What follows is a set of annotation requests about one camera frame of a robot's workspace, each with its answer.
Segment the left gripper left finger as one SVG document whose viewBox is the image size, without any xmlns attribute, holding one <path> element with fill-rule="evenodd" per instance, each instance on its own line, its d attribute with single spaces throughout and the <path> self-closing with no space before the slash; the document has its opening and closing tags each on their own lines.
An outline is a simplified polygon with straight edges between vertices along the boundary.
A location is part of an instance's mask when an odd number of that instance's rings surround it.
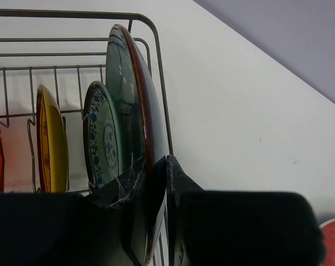
<svg viewBox="0 0 335 266">
<path fill-rule="evenodd" d="M 0 193 L 0 265 L 143 265 L 146 162 L 78 193 Z"/>
</svg>

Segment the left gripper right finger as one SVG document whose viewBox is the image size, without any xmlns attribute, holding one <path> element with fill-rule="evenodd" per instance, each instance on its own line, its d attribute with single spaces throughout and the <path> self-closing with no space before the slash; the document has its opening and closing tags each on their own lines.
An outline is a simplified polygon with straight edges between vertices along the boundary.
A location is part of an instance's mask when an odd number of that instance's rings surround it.
<svg viewBox="0 0 335 266">
<path fill-rule="evenodd" d="M 204 190 L 166 159 L 170 265 L 319 265 L 326 248 L 293 192 Z"/>
</svg>

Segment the dark green plate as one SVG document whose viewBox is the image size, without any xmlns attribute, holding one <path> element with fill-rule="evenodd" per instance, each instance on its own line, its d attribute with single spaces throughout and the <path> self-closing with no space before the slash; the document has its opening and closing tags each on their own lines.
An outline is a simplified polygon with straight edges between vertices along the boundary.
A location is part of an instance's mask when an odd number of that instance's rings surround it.
<svg viewBox="0 0 335 266">
<path fill-rule="evenodd" d="M 162 224 L 166 182 L 158 162 L 166 154 L 163 125 L 148 65 L 129 31 L 115 24 L 109 35 L 106 56 L 106 86 L 117 99 L 130 159 L 143 158 L 147 190 L 147 245 L 150 261 Z"/>
</svg>

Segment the red teal floral plate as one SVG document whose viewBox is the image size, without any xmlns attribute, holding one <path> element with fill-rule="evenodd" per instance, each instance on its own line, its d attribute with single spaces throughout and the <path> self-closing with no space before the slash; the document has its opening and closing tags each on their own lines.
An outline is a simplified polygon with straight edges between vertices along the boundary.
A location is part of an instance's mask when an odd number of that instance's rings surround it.
<svg viewBox="0 0 335 266">
<path fill-rule="evenodd" d="M 324 236 L 326 255 L 321 265 L 335 266 L 335 218 L 320 224 Z"/>
</svg>

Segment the yellow patterned small plate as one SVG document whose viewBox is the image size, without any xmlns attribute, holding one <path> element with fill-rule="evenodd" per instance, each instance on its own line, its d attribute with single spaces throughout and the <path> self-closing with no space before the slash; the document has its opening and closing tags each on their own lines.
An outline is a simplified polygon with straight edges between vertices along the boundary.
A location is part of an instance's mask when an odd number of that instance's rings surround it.
<svg viewBox="0 0 335 266">
<path fill-rule="evenodd" d="M 43 84 L 37 89 L 37 148 L 40 189 L 67 192 L 69 189 L 68 141 L 59 107 Z"/>
</svg>

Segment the green blue patterned small plate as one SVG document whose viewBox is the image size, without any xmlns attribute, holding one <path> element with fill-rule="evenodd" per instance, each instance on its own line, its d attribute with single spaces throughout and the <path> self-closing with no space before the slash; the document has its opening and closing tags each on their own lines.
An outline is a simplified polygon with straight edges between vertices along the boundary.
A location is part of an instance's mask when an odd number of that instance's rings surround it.
<svg viewBox="0 0 335 266">
<path fill-rule="evenodd" d="M 93 81 L 86 92 L 83 141 L 89 189 L 94 191 L 123 172 L 118 113 L 111 94 L 100 81 Z"/>
</svg>

